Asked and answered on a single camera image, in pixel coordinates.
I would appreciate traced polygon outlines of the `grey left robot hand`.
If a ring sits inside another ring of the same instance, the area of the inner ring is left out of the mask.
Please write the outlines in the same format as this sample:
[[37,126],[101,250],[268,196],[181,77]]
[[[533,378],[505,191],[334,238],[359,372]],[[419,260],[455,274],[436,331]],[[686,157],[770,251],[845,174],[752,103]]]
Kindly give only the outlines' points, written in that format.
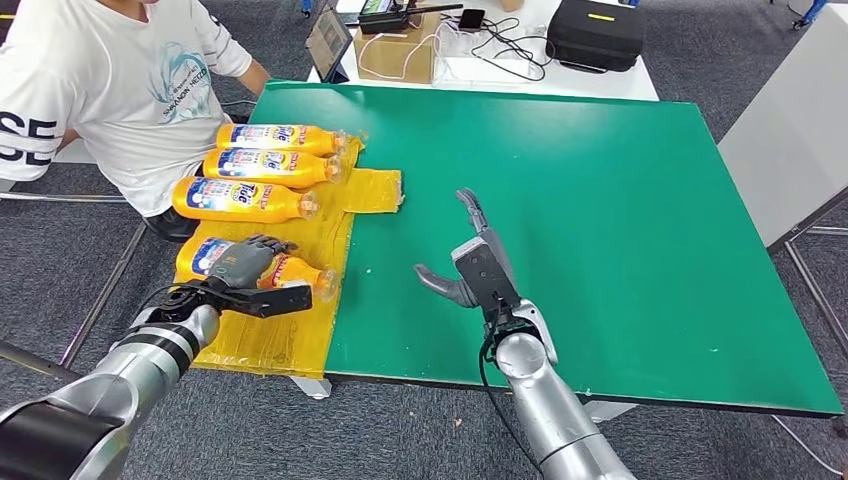
[[212,262],[207,271],[208,278],[215,278],[230,288],[252,289],[257,287],[261,274],[275,257],[298,249],[298,245],[276,237],[257,234],[227,247]]

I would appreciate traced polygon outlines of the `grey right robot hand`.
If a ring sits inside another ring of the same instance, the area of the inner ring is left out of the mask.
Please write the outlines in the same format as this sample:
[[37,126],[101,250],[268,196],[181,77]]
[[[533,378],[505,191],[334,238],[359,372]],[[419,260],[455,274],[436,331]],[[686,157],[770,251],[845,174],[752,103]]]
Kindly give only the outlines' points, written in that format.
[[516,308],[521,297],[515,289],[512,265],[499,235],[489,226],[471,189],[458,190],[456,197],[465,206],[475,230],[474,237],[451,252],[460,278],[448,279],[423,264],[416,264],[414,270],[420,283],[464,308],[480,307],[484,311]]

